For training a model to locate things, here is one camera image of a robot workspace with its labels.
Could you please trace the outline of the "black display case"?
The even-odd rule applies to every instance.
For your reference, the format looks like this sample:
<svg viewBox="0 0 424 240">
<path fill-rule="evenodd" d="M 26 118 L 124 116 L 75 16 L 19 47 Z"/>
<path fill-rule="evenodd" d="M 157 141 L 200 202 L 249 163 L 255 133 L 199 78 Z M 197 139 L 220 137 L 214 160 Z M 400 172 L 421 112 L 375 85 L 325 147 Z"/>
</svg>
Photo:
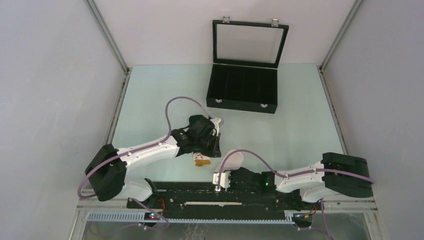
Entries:
<svg viewBox="0 0 424 240">
<path fill-rule="evenodd" d="M 214 19 L 207 106 L 274 114 L 278 107 L 278 67 L 289 29 L 278 19 Z"/>
</svg>

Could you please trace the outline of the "white sock with black stripes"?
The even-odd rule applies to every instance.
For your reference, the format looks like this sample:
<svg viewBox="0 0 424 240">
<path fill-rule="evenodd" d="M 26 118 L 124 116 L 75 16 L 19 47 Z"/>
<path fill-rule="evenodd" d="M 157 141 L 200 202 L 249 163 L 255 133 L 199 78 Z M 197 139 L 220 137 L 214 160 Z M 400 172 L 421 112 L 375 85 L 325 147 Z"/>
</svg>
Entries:
<svg viewBox="0 0 424 240">
<path fill-rule="evenodd" d="M 227 158 L 227 160 L 226 160 L 224 167 L 222 169 L 223 172 L 238 170 L 242 166 L 242 163 L 245 159 L 243 153 L 242 152 L 236 152 L 236 153 L 232 154 L 234 151 L 236 151 L 236 149 L 230 149 L 225 154 L 225 156 L 222 158 L 222 161 L 220 162 L 220 164 L 215 168 L 214 173 L 218 173 L 220 171 L 221 166 L 222 166 L 225 158 Z"/>
</svg>

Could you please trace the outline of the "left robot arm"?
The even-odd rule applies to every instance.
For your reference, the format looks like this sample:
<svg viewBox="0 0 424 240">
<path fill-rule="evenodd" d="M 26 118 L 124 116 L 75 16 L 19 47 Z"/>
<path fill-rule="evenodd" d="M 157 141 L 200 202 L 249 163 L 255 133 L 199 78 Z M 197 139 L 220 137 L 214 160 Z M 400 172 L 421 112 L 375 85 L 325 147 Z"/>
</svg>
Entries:
<svg viewBox="0 0 424 240">
<path fill-rule="evenodd" d="M 100 202 L 132 198 L 145 208 L 153 208 L 158 202 L 157 190 L 150 179 L 141 177 L 142 168 L 186 154 L 220 158 L 222 123 L 219 117 L 192 115 L 187 127 L 173 129 L 170 135 L 155 141 L 127 148 L 115 148 L 111 143 L 102 146 L 85 169 L 93 196 Z"/>
</svg>

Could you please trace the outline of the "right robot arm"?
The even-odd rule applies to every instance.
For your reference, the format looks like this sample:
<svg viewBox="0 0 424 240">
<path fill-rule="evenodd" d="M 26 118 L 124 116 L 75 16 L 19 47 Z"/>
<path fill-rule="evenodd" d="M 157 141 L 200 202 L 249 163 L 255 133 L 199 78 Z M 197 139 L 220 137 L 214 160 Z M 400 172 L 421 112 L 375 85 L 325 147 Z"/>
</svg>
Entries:
<svg viewBox="0 0 424 240">
<path fill-rule="evenodd" d="M 213 174 L 216 190 L 292 193 L 290 201 L 297 209 L 334 195 L 351 198 L 374 195 L 367 160 L 361 157 L 326 152 L 314 164 L 285 171 L 274 170 L 264 161 L 269 170 L 257 173 L 241 166 L 245 153 L 246 150 L 231 150 L 225 155 Z"/>
</svg>

